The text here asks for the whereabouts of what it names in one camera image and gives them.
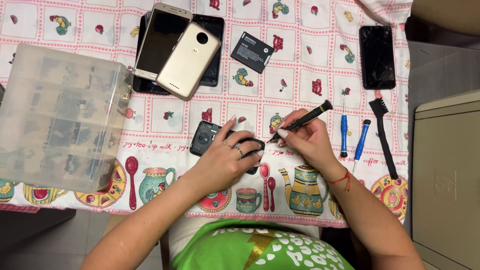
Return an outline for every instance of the green t-shirt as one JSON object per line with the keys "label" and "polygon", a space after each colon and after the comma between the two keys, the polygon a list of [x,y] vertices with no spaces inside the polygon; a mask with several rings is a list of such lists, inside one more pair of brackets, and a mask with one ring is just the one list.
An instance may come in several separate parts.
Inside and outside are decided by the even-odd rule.
{"label": "green t-shirt", "polygon": [[283,232],[273,222],[231,219],[204,225],[172,266],[175,270],[354,270],[319,239]]}

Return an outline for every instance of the hand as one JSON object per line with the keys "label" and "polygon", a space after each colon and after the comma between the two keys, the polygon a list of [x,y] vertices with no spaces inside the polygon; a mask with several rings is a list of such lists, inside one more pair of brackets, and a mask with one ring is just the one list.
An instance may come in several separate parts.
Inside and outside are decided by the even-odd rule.
{"label": "hand", "polygon": [[306,109],[295,110],[278,123],[276,132],[282,137],[278,140],[278,145],[284,146],[286,142],[296,148],[311,166],[324,173],[326,169],[340,164],[333,153],[325,122],[315,118],[292,132],[281,129],[306,113],[308,113]]}
{"label": "hand", "polygon": [[243,155],[260,149],[258,143],[246,141],[238,146],[241,151],[234,148],[240,140],[253,137],[252,131],[234,132],[226,139],[227,144],[224,144],[225,136],[236,120],[237,118],[233,116],[220,129],[212,145],[200,157],[195,166],[185,173],[185,175],[189,175],[188,179],[194,182],[203,196],[235,184],[250,168],[260,166],[258,160],[264,154],[263,151],[240,159]]}

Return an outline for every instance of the forearm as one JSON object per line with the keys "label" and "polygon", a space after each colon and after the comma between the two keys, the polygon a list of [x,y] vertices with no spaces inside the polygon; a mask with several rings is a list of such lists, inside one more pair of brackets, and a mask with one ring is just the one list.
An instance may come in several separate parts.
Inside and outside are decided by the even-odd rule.
{"label": "forearm", "polygon": [[[327,181],[334,182],[346,173],[339,162],[333,163],[322,174]],[[418,254],[395,215],[352,174],[351,186],[348,180],[329,184],[345,213],[352,231],[374,256],[408,256],[419,258]]]}
{"label": "forearm", "polygon": [[113,228],[88,254],[81,270],[136,269],[169,226],[201,198],[189,177],[187,172]]}

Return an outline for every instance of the gold smartphone back cover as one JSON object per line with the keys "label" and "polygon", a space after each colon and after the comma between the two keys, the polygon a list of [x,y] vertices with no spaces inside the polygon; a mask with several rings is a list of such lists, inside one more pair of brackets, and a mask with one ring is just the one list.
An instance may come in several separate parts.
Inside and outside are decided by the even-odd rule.
{"label": "gold smartphone back cover", "polygon": [[158,73],[156,83],[175,96],[189,100],[220,46],[216,36],[196,23],[189,23]]}

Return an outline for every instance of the woman's left hand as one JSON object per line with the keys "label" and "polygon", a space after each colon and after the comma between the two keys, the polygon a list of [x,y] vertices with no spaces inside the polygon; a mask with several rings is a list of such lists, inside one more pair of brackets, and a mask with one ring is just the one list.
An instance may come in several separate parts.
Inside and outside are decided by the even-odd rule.
{"label": "woman's left hand", "polygon": [[240,150],[234,147],[239,141],[253,137],[252,131],[234,132],[225,140],[225,136],[236,120],[237,118],[233,116],[220,129],[212,145],[183,176],[188,175],[188,181],[191,181],[203,196],[235,184],[250,168],[260,166],[258,160],[264,154],[262,150],[241,159],[243,155],[260,149],[258,143],[246,141],[238,146]]}

